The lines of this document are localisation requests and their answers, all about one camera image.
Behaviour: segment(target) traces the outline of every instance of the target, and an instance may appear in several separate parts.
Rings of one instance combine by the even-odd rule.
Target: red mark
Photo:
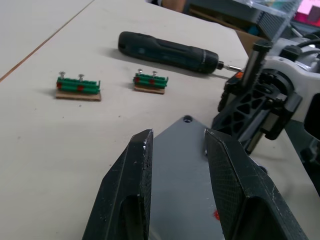
[[[218,221],[220,221],[220,217],[219,217],[219,214],[218,214],[217,209],[216,209],[216,210],[214,210],[214,212],[213,212],[213,216],[215,217],[215,219],[217,219]]]
[[[79,85],[79,86],[76,88],[76,90],[79,91],[79,92],[81,92],[84,88],[85,88],[84,86]]]
[[[238,73],[235,75],[235,77],[236,77],[237,79],[241,79],[243,75],[244,75],[244,72],[243,72],[243,71],[240,71],[240,72],[238,72]]]

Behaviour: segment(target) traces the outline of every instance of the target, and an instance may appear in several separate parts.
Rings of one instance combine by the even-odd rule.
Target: black plastic part
[[[205,142],[225,240],[307,240],[275,184],[237,140],[207,129]]]
[[[153,135],[134,135],[105,175],[82,240],[148,240]]]
[[[310,40],[314,40],[314,39],[320,39],[320,31],[315,31],[309,34],[306,34],[303,36],[305,39],[310,39]],[[320,44],[316,43],[315,47],[318,49],[320,48]]]
[[[290,120],[285,131],[320,197],[320,162],[314,161],[315,154],[319,157],[320,154],[314,150],[315,138],[306,132],[302,122],[296,120]]]
[[[297,45],[297,47],[304,48],[304,47],[312,45],[312,44],[315,44],[315,45],[316,44],[320,44],[320,39],[312,39],[312,40],[309,40],[309,41],[305,41],[305,42],[299,43]]]
[[[283,48],[279,57],[289,59],[290,61],[295,62],[301,53],[302,50],[300,47],[291,45]]]
[[[263,65],[265,63],[265,57],[271,47],[272,42],[264,39],[258,40],[253,45],[252,52],[246,64],[241,80],[244,91],[252,88],[258,81]]]
[[[312,140],[308,147],[301,150],[300,155],[303,159],[302,163],[304,166],[308,164],[313,170],[320,170],[320,141]]]
[[[279,136],[302,98],[294,92],[291,80],[274,69],[264,69],[250,88],[243,87],[240,83],[241,79],[236,75],[225,83],[218,105],[220,113],[213,119],[211,128],[236,138],[247,153],[250,153],[254,149],[250,143],[259,132],[264,133],[270,140]],[[230,94],[235,98],[228,103]],[[269,113],[278,117],[274,123],[268,125],[270,129],[263,129]]]
[[[133,58],[204,74],[213,73],[219,64],[219,56],[212,51],[129,31],[120,34],[118,49]]]
[[[295,87],[285,74],[274,69],[264,69],[259,77],[260,83],[273,84],[284,95],[291,95]]]
[[[319,106],[320,93],[317,93],[313,96],[308,112],[304,119],[304,129],[318,140],[320,140]]]
[[[285,128],[287,123],[290,121],[298,106],[302,101],[302,97],[296,92],[293,92],[285,102],[283,108],[277,115],[279,116],[277,121],[274,123],[272,129],[269,132],[265,132],[265,137],[270,140],[275,140],[281,131]]]
[[[218,62],[218,66],[217,66],[216,68],[219,69],[219,70],[221,70],[221,69],[224,68],[224,66],[225,66],[225,63],[224,63],[223,61],[219,61],[219,62]]]
[[[213,119],[211,128],[234,137],[247,149],[272,109],[268,100],[279,93],[274,85],[256,84],[226,105]]]
[[[272,48],[272,46],[273,46],[272,42],[265,39],[259,39],[254,43],[252,50],[267,53]]]

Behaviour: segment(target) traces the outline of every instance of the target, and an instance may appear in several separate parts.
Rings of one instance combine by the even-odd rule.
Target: cordless screwdriver
[[[194,46],[157,39],[150,35],[123,31],[119,36],[118,49],[125,55],[146,61],[211,74],[225,68],[239,72],[241,68],[225,65],[215,52]]]

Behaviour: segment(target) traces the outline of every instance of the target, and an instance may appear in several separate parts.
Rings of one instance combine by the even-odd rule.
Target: screw
[[[273,101],[272,99],[268,99],[268,100],[266,101],[266,105],[267,105],[268,107],[271,107],[273,103],[274,103],[274,101]]]
[[[85,75],[79,74],[79,80],[80,80],[80,82],[82,82],[82,81],[84,80],[84,77],[85,77]]]
[[[61,71],[61,72],[59,72],[59,74],[60,74],[60,78],[61,79],[64,79],[65,78],[65,72],[64,71]]]

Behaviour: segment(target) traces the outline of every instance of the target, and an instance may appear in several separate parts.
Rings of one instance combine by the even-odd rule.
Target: table surface
[[[248,58],[232,29],[141,0],[95,0],[0,84],[2,239],[81,239],[101,180],[132,135],[156,136],[184,115],[210,126],[218,113],[232,72],[203,76],[124,56],[122,31],[208,49],[239,67]],[[169,77],[165,95],[132,90],[139,68]],[[100,80],[102,101],[55,99],[59,71]],[[287,134],[263,138],[252,158],[316,239],[320,199]]]
[[[2,1],[0,79],[91,1]]]

